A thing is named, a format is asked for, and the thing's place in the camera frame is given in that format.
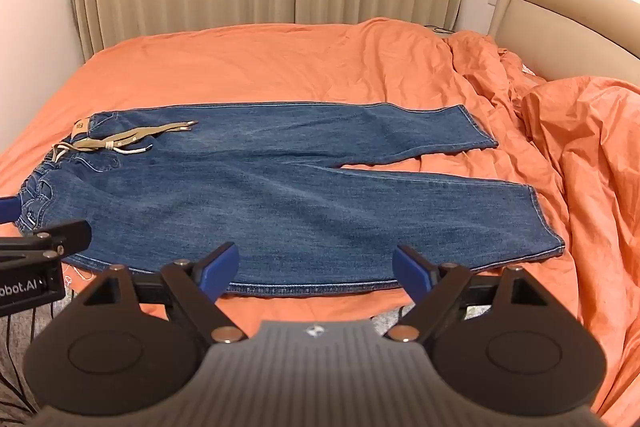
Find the blue denim jeans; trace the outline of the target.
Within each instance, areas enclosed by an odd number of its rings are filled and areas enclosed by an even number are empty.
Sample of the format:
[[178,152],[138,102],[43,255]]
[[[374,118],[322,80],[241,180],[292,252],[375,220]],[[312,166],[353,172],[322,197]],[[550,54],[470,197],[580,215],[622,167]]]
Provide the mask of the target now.
[[190,131],[130,148],[51,150],[23,182],[17,228],[85,220],[92,239],[79,268],[122,263],[152,273],[235,243],[232,293],[342,295],[393,288],[392,254],[406,245],[441,265],[487,270],[557,256],[527,184],[405,172],[399,161],[479,152],[495,139],[465,107],[388,103],[176,105],[92,115],[62,141],[196,120]]

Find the grey striped clothing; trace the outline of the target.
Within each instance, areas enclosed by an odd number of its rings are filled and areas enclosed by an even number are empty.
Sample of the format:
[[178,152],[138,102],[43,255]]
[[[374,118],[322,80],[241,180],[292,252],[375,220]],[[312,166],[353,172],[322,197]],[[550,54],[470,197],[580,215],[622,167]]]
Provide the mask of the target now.
[[24,356],[34,339],[72,300],[72,295],[68,294],[55,303],[2,317],[0,323],[2,426],[24,426],[38,412],[38,404],[24,375]]

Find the orange crumpled duvet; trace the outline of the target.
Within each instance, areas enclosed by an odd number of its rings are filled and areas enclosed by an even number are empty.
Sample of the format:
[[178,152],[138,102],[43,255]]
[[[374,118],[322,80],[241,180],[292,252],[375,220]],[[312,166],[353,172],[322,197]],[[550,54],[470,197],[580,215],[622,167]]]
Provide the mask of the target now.
[[472,31],[447,46],[463,101],[498,145],[439,168],[536,188],[566,251],[532,272],[601,343],[608,370],[594,407],[629,426],[639,418],[639,91],[612,78],[544,80]]

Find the orange bed sheet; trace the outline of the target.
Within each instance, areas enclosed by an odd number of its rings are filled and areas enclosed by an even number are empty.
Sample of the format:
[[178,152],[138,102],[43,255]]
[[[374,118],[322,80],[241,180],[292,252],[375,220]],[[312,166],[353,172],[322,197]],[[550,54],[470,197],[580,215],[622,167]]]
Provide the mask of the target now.
[[245,25],[141,37],[96,54],[1,155],[1,192],[16,194],[50,147],[82,118],[182,104],[390,102],[462,104],[498,147],[408,159],[401,171],[533,185],[548,222],[570,233],[564,182],[528,137],[521,101],[540,78],[518,55],[473,31],[439,38],[399,20],[357,25]]

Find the beige padded headboard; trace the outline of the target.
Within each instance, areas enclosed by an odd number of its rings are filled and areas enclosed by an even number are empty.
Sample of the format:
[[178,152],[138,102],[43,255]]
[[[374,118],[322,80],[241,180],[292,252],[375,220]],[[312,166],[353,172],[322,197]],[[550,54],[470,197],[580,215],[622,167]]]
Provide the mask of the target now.
[[639,83],[639,5],[632,0],[497,0],[488,35],[547,80]]

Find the beige jeans drawstring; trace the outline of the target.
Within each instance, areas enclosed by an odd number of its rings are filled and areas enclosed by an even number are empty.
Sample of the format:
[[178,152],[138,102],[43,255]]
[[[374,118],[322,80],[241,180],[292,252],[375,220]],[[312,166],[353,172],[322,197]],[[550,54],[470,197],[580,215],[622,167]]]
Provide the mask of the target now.
[[97,150],[111,150],[120,155],[142,154],[151,148],[151,145],[138,148],[130,148],[130,145],[137,144],[148,136],[158,135],[166,132],[190,131],[198,122],[196,120],[171,122],[155,127],[137,127],[124,132],[107,135],[106,138],[92,139],[84,138],[76,142],[56,142],[52,145],[51,160],[58,162],[63,156],[70,152],[92,153]]

